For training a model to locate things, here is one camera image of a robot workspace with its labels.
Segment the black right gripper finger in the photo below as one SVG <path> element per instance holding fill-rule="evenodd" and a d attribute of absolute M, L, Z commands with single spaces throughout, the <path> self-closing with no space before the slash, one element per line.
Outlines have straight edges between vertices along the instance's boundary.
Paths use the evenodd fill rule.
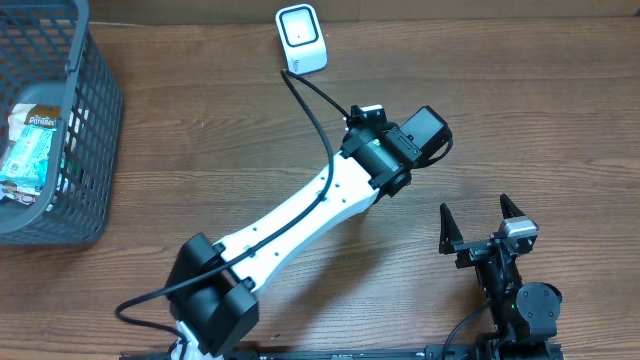
<path fill-rule="evenodd" d="M 453 254 L 464 243 L 463 236 L 453 218 L 453 215 L 445 203 L 439 208 L 441 218 L 441 231 L 439 240 L 440 254 Z"/>
<path fill-rule="evenodd" d="M 510 219 L 515 217 L 522 217 L 525 213 L 520 210 L 515 203 L 505 193 L 499 197 L 501 212 L 504 219 Z"/>

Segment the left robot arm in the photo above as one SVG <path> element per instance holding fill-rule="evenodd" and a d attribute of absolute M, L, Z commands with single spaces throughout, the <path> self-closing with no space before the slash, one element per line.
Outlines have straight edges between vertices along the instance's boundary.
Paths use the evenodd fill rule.
<path fill-rule="evenodd" d="M 380 105 L 353 106 L 333 163 L 253 224 L 211 242 L 197 234 L 180 248 L 168 285 L 196 284 L 168 295 L 179 338 L 173 359 L 215 359 L 257 324 L 268 284 L 308 245 L 383 196 L 394 196 L 414 169 L 441 159 L 452 145 L 446 121 L 423 106 L 403 125 Z"/>

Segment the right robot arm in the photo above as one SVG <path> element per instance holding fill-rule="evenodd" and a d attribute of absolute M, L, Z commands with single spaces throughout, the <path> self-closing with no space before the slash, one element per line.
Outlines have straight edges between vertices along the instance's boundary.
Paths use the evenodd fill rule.
<path fill-rule="evenodd" d="M 524 283 L 516 259 L 533 250 L 539 226 L 505 194 L 500 196 L 503 220 L 487 239 L 466 242 L 452 212 L 441 204 L 439 252 L 454 254 L 459 269 L 474 268 L 486 304 L 450 332 L 442 359 L 561 360 L 562 347 L 552 344 L 563 301 L 561 291 L 546 282 Z M 457 333 L 488 310 L 492 333 L 477 336 L 464 350 L 452 348 Z"/>

